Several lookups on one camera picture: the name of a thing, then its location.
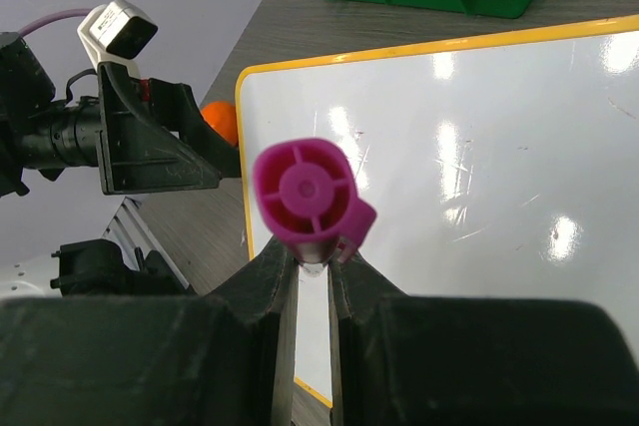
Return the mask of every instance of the purple cap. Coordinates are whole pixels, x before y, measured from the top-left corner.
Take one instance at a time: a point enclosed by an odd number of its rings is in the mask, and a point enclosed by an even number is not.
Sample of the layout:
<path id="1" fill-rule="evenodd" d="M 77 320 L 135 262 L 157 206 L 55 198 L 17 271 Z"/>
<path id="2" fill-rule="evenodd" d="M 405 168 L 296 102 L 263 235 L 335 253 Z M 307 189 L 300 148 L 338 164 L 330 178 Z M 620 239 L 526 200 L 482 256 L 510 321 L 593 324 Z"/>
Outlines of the purple cap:
<path id="1" fill-rule="evenodd" d="M 301 262 L 325 263 L 338 247 L 339 260 L 346 261 L 377 217 L 357 196 L 345 155 L 326 140 L 266 149 L 253 177 L 264 223 Z"/>

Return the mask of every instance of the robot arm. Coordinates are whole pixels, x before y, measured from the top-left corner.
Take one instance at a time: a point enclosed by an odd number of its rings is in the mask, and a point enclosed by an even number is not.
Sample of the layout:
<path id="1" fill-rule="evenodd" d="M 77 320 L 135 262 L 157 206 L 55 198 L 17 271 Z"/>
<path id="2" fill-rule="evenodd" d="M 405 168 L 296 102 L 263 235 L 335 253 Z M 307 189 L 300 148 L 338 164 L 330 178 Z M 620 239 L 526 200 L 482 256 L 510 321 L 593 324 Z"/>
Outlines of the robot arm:
<path id="1" fill-rule="evenodd" d="M 55 181 L 97 167 L 105 195 L 214 189 L 241 174 L 240 154 L 202 118 L 191 88 L 138 80 L 133 58 L 157 27 L 116 0 L 78 33 L 98 75 L 97 97 L 70 106 L 17 33 L 0 34 L 0 198 L 29 193 L 24 169 Z"/>

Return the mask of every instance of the white board with yellow edge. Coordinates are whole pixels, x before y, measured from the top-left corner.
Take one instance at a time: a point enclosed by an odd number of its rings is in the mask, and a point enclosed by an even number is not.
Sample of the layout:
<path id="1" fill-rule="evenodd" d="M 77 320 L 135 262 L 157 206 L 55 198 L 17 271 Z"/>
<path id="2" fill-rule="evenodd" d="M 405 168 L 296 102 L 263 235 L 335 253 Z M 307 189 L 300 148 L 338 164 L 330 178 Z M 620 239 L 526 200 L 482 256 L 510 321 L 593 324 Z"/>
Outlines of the white board with yellow edge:
<path id="1" fill-rule="evenodd" d="M 639 357 L 639 16 L 287 62 L 238 83 L 251 171 L 322 137 L 378 211 L 361 249 L 411 294 L 582 299 Z M 300 279 L 296 376 L 330 400 L 326 275 Z"/>

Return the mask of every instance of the orange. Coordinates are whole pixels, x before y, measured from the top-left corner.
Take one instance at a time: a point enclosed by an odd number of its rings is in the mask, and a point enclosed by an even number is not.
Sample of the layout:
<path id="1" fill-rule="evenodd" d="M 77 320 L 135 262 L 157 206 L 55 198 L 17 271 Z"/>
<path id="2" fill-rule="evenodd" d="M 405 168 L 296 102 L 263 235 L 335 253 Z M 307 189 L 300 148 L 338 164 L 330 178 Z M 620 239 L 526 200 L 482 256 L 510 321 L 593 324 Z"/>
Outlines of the orange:
<path id="1" fill-rule="evenodd" d="M 238 117 L 236 107 L 219 100 L 202 109 L 202 116 L 209 126 L 231 145 L 238 144 Z"/>

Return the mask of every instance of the black cable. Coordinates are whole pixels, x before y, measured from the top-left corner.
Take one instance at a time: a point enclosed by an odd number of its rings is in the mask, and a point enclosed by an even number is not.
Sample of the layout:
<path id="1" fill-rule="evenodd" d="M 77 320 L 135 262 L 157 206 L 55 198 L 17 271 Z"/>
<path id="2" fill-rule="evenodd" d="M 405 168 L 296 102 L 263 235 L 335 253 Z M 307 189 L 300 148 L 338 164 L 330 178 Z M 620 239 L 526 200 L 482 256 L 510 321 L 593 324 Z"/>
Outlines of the black cable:
<path id="1" fill-rule="evenodd" d="M 66 105 L 69 105 L 73 101 L 73 92 L 71 91 L 71 87 L 73 87 L 73 84 L 75 84 L 80 79 L 88 77 L 89 75 L 96 75 L 97 76 L 98 74 L 93 69 L 87 69 L 87 70 L 83 70 L 82 72 L 74 75 L 73 77 L 71 77 L 67 81 L 67 88 L 66 88 L 66 91 L 65 91 L 65 93 L 67 95 Z"/>
<path id="2" fill-rule="evenodd" d="M 193 163 L 204 171 L 210 171 L 211 168 L 213 168 L 212 165 L 195 154 L 189 147 L 184 145 L 180 139 L 177 139 L 171 135 L 171 132 L 153 121 L 153 119 L 142 108 L 142 103 L 138 99 L 131 83 L 126 82 L 123 85 L 123 83 L 120 82 L 118 73 L 114 70 L 113 63 L 108 62 L 104 64 L 104 70 L 116 95 L 138 122 L 147 127 L 155 135 L 162 138 L 162 140 L 172 143 L 176 149 L 176 153 L 184 162 Z M 218 169 L 215 170 L 217 171 L 218 177 L 221 179 L 222 173 Z"/>

